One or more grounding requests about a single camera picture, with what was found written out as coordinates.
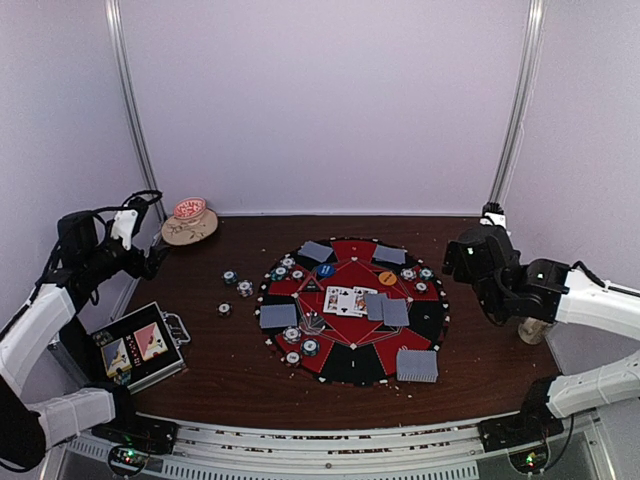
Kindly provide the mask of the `single green fifty chip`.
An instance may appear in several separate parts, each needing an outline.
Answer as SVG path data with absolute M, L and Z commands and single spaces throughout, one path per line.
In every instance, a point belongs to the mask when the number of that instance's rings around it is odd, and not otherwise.
M 425 267 L 419 270 L 418 276 L 422 281 L 427 282 L 434 277 L 434 273 L 430 268 Z

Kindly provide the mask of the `blue ten chips sector eight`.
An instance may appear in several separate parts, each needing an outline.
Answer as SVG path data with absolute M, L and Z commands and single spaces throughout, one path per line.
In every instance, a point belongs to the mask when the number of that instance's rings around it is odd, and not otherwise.
M 405 268 L 401 270 L 401 277 L 406 281 L 415 281 L 417 272 L 412 268 Z

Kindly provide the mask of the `dealt card sector seven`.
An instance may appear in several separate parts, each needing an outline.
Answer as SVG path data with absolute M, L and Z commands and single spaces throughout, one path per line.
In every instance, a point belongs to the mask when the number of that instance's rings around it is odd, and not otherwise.
M 406 261 L 406 251 L 402 248 L 388 247 L 378 244 L 374 251 L 373 258 L 381 262 L 402 265 Z

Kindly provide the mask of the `orange big blind button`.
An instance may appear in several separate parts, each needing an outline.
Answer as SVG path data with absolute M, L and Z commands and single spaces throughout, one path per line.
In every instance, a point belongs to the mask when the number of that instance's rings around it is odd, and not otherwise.
M 392 271 L 383 271 L 379 273 L 378 280 L 381 285 L 393 286 L 397 283 L 398 277 Z

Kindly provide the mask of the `blue white poker chip stack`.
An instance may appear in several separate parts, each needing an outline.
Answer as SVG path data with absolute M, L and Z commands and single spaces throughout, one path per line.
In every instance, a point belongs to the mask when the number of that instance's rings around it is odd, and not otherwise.
M 241 280 L 237 283 L 236 290 L 242 298 L 251 297 L 254 293 L 253 282 L 250 280 Z

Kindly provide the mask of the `blue playing card deck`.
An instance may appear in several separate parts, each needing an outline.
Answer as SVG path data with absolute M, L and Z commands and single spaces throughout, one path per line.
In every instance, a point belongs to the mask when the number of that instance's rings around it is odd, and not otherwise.
M 401 349 L 396 355 L 396 379 L 403 382 L 435 383 L 438 379 L 437 352 Z

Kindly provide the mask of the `king of spades card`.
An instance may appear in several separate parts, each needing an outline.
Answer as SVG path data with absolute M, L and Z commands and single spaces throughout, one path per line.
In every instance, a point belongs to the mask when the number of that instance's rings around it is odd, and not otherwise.
M 353 290 L 355 292 L 354 311 L 358 316 L 365 316 L 367 314 L 366 296 L 376 295 L 378 291 L 376 289 L 360 286 L 354 286 Z

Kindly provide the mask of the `green fifty chips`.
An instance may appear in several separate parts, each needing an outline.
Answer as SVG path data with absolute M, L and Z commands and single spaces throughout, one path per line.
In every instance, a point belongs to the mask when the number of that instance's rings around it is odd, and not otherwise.
M 281 281 L 288 275 L 289 269 L 285 266 L 278 266 L 271 272 L 271 279 L 273 281 Z
M 303 355 L 313 357 L 320 351 L 320 343 L 314 338 L 305 339 L 300 346 L 300 351 Z

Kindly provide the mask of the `dealt card sector three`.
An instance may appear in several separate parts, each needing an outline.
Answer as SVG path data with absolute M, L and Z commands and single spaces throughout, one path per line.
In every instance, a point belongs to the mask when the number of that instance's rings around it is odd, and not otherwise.
M 295 327 L 298 324 L 295 304 L 263 305 L 259 317 L 262 329 Z

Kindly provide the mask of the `blue small blind button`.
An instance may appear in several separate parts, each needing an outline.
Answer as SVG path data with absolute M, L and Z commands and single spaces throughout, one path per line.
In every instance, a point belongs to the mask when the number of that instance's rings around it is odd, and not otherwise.
M 316 268 L 316 275 L 321 278 L 328 278 L 335 274 L 335 267 L 332 264 L 324 263 Z

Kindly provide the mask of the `dealt card sector five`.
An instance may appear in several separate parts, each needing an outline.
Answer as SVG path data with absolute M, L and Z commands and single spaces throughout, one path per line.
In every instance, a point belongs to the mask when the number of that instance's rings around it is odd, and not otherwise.
M 333 254 L 333 248 L 314 241 L 306 241 L 298 250 L 298 254 L 323 263 Z

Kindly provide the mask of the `black triangle all-in marker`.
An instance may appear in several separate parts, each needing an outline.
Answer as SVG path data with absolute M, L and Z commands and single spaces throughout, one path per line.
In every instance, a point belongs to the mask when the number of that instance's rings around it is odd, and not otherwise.
M 323 287 L 314 279 L 309 278 L 301 287 L 302 292 L 320 292 Z

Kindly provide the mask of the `clear acrylic dealer button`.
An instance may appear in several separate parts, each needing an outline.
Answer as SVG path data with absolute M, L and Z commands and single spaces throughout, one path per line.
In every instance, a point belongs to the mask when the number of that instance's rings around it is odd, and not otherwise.
M 310 336 L 320 335 L 326 328 L 326 321 L 322 315 L 316 311 L 310 311 L 303 315 L 299 329 L 302 333 Z

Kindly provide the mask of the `brown hundred chip sector two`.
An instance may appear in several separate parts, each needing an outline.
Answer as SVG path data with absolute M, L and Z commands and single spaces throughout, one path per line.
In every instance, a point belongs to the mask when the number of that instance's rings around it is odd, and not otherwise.
M 297 367 L 301 362 L 301 355 L 296 351 L 288 352 L 284 357 L 284 361 L 290 367 Z

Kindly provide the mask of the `king of diamonds card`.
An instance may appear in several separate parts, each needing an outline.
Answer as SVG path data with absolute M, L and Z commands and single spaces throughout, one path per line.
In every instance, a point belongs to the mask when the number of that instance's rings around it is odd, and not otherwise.
M 342 293 L 341 287 L 329 286 L 325 292 L 323 312 L 337 314 L 339 312 L 339 302 Z

